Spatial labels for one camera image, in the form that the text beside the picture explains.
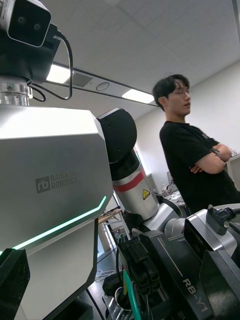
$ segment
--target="man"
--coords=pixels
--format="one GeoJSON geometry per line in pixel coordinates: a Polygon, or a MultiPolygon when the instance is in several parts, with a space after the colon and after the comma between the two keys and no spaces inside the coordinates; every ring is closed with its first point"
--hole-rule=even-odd
{"type": "Polygon", "coordinates": [[[160,140],[173,180],[192,212],[208,205],[240,203],[240,192],[225,171],[230,149],[185,122],[191,108],[189,87],[186,77],[175,74],[152,90],[166,116],[160,140]]]}

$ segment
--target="man's hair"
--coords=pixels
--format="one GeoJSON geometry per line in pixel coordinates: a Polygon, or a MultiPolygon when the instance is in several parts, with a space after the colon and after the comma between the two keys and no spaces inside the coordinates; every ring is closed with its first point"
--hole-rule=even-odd
{"type": "Polygon", "coordinates": [[[154,88],[152,89],[154,100],[163,111],[164,107],[159,103],[159,98],[168,98],[169,94],[171,94],[176,89],[176,81],[178,80],[181,81],[187,88],[189,88],[189,80],[184,75],[174,74],[158,81],[158,83],[156,83],[154,88]]]}

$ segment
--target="cable connector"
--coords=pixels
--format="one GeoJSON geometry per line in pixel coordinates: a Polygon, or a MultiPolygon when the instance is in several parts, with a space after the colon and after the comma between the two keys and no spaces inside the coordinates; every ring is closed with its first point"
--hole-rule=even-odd
{"type": "Polygon", "coordinates": [[[206,213],[206,222],[219,235],[224,236],[229,228],[229,221],[236,217],[236,213],[230,209],[214,209],[213,205],[209,205],[206,213]]]}
{"type": "Polygon", "coordinates": [[[149,253],[139,239],[119,243],[122,264],[141,296],[160,288],[160,275],[149,253]]]}

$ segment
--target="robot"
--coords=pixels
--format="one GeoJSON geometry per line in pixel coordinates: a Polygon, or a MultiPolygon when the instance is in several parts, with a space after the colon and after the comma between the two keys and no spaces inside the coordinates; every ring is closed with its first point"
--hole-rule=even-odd
{"type": "MultiPolygon", "coordinates": [[[[113,190],[148,261],[160,267],[161,309],[165,299],[165,306],[174,302],[171,316],[178,308],[174,319],[211,319],[220,307],[213,293],[223,292],[224,317],[216,319],[237,319],[240,236],[225,222],[229,212],[231,219],[238,212],[219,211],[228,218],[225,226],[211,207],[181,219],[173,203],[151,190],[133,150],[136,126],[125,110],[97,119],[89,110],[29,106],[29,85],[38,89],[60,38],[69,51],[68,42],[35,0],[0,0],[0,27],[1,319],[51,320],[93,283],[98,217],[113,190]],[[206,264],[216,271],[213,287],[206,264]]],[[[124,244],[119,250],[138,282],[124,244]]]]}

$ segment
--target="ceiling light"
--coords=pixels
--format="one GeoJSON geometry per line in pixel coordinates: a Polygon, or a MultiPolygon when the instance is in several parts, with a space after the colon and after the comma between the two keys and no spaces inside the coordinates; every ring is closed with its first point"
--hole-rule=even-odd
{"type": "Polygon", "coordinates": [[[122,95],[123,98],[143,102],[145,104],[149,104],[154,100],[154,97],[151,94],[144,93],[138,90],[131,89],[128,92],[122,95]]]}
{"type": "Polygon", "coordinates": [[[63,68],[62,66],[58,66],[55,64],[51,65],[50,72],[47,76],[48,81],[57,82],[59,84],[64,84],[70,77],[70,70],[67,68],[63,68]]]}

